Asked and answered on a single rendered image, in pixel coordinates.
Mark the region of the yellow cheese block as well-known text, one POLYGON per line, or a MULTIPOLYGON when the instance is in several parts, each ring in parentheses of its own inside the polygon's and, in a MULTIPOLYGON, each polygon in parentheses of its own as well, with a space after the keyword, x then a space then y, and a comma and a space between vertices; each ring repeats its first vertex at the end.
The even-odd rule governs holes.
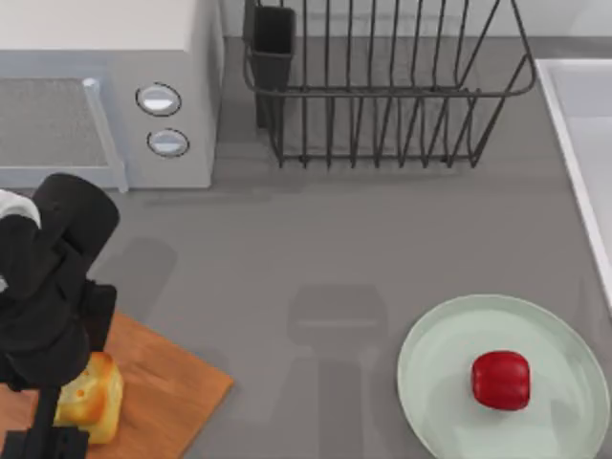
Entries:
POLYGON ((89 434, 90 445, 106 445, 117 432, 123 378, 112 356, 93 352, 85 369, 59 394, 54 426, 73 426, 89 434))

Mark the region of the wooden cutting board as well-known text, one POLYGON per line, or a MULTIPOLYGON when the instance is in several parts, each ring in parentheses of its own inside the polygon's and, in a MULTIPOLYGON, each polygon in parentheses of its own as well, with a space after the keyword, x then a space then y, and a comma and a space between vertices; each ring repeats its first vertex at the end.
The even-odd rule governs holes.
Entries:
POLYGON ((233 379, 136 320, 115 314, 105 351, 124 381, 118 432, 86 459, 183 459, 233 379))

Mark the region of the microwave door with grey window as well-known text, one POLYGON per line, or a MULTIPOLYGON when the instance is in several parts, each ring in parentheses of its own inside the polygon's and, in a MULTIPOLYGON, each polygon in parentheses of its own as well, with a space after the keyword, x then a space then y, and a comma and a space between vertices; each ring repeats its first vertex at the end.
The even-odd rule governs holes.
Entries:
POLYGON ((117 189, 82 80, 93 77, 125 160, 116 91, 106 58, 91 52, 0 50, 0 187, 34 188, 69 173, 117 189))

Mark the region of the round microwave knob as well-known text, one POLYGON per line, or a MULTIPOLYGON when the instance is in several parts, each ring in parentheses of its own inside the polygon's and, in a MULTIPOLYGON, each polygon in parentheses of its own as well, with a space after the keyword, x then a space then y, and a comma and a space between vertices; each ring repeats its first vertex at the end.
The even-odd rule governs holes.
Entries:
POLYGON ((179 158, 189 150, 188 137, 179 130, 166 128, 147 135, 147 146, 162 158, 179 158))
POLYGON ((154 82, 136 91, 135 100, 145 114, 157 117, 171 117, 182 108, 182 98, 173 87, 154 82))

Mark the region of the pale microwave oven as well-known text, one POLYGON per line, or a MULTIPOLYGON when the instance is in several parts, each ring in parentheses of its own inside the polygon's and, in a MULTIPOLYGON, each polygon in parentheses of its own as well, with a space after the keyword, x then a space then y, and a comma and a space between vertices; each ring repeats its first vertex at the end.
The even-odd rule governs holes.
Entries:
POLYGON ((0 50, 91 52, 107 59, 125 135, 129 189, 206 188, 214 164, 224 75, 218 0, 0 0, 0 50), (136 91, 154 82, 182 98, 171 117, 144 113, 136 91), (189 139, 162 158, 147 135, 189 139))

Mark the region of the dark cutlery holder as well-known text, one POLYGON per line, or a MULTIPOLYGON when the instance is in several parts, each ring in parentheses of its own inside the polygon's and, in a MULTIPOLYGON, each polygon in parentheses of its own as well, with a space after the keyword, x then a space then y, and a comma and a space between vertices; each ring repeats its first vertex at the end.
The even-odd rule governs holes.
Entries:
POLYGON ((289 85, 295 55, 295 11, 284 6, 265 6, 245 0, 243 19, 244 77, 254 94, 255 119, 267 128, 270 102, 289 85))

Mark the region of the pale green plate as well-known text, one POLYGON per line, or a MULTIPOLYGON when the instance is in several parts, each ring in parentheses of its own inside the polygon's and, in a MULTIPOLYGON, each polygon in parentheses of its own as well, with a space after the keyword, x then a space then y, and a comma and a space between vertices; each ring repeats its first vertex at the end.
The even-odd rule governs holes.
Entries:
POLYGON ((506 295, 466 295, 425 313, 397 363, 407 422, 435 459, 597 459, 611 398, 591 348, 548 310, 506 295), (478 403, 470 373, 491 351, 514 351, 531 370, 517 411, 478 403))

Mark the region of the red bell pepper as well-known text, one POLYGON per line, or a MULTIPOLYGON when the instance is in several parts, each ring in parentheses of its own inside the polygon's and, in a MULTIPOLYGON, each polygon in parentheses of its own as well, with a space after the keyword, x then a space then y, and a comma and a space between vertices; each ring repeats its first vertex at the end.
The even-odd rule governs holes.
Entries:
POLYGON ((531 369, 528 361, 510 350, 495 350, 474 360, 471 391, 481 405, 502 411, 525 408, 531 399, 531 369))

